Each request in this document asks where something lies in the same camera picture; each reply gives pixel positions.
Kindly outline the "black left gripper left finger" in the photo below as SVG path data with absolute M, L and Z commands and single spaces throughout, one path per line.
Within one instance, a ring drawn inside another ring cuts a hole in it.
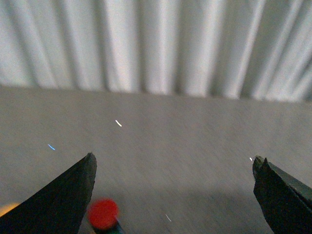
M 0 218 L 2 234 L 77 234 L 92 197 L 92 153 Z

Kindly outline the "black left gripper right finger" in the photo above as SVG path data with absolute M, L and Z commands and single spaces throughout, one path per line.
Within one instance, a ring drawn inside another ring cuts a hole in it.
M 312 189 L 266 158 L 253 162 L 253 193 L 275 234 L 312 232 Z

